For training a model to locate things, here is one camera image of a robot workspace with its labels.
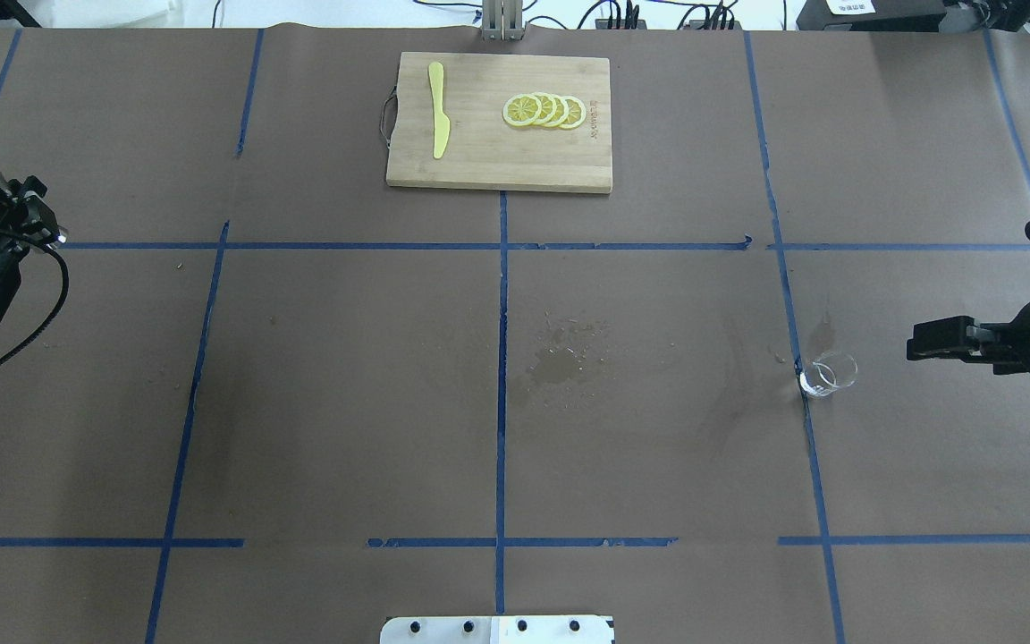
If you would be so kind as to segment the clear glass cup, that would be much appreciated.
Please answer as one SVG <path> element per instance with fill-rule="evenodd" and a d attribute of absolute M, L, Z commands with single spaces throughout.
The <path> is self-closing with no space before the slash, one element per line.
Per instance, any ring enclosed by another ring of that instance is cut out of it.
<path fill-rule="evenodd" d="M 827 351 L 806 362 L 798 375 L 798 386 L 812 398 L 829 398 L 853 386 L 858 375 L 859 366 L 854 355 Z"/>

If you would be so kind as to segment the aluminium frame post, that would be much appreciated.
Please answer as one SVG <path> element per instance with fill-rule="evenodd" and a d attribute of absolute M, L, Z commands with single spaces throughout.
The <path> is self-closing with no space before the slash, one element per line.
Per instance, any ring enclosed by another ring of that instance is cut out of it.
<path fill-rule="evenodd" d="M 481 1 L 481 38 L 484 41 L 519 41 L 526 34 L 524 18 L 526 1 L 484 0 Z"/>

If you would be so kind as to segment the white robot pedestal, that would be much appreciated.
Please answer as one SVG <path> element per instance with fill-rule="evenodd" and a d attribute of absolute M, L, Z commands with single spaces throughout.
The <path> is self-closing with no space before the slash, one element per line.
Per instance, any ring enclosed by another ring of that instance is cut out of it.
<path fill-rule="evenodd" d="M 596 614 L 401 616 L 380 643 L 614 643 L 611 616 Z"/>

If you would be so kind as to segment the wooden cutting board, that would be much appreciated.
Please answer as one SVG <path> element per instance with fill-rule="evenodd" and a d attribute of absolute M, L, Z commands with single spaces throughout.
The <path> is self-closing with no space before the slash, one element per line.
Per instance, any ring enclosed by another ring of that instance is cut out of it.
<path fill-rule="evenodd" d="M 445 68 L 452 123 L 443 158 L 432 158 L 426 66 Z M 612 66 L 603 57 L 405 52 L 394 86 L 397 115 L 385 180 L 390 187 L 609 194 L 613 187 Z M 580 98 L 576 130 L 510 127 L 508 98 L 520 93 Z"/>

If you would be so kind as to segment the yellow plastic knife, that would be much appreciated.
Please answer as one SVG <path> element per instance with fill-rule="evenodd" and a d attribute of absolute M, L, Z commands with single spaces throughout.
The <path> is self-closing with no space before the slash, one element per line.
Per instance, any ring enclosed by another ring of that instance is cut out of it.
<path fill-rule="evenodd" d="M 430 81 L 430 97 L 433 111 L 433 144 L 432 158 L 440 160 L 444 157 L 447 144 L 450 142 L 452 123 L 446 114 L 444 106 L 445 68 L 440 61 L 430 62 L 426 66 L 426 76 Z"/>

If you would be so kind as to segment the lemon slice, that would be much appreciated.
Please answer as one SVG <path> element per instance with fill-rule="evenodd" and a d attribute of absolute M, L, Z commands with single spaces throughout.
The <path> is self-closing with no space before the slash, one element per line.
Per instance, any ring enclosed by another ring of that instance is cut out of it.
<path fill-rule="evenodd" d="M 547 91 L 535 91 L 533 97 L 539 104 L 538 114 L 536 114 L 536 118 L 533 118 L 533 125 L 552 127 L 552 123 L 561 114 L 559 98 L 555 94 L 547 93 Z"/>
<path fill-rule="evenodd" d="M 568 121 L 570 115 L 570 98 L 561 97 L 561 95 L 552 95 L 552 100 L 554 102 L 555 110 L 551 118 L 548 118 L 544 123 L 544 127 L 548 128 L 561 128 Z"/>
<path fill-rule="evenodd" d="M 560 99 L 565 106 L 566 114 L 556 128 L 565 131 L 576 130 L 587 118 L 587 106 L 577 97 L 560 97 Z"/>
<path fill-rule="evenodd" d="M 541 101 L 536 94 L 520 93 L 504 102 L 502 118 L 510 127 L 528 127 L 538 122 L 541 110 L 543 110 L 543 106 L 541 106 Z"/>

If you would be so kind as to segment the black box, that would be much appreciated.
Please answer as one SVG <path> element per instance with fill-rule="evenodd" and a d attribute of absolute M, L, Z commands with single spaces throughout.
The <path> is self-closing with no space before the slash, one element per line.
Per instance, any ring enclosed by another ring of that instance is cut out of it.
<path fill-rule="evenodd" d="M 937 32 L 945 1 L 806 1 L 798 31 Z"/>

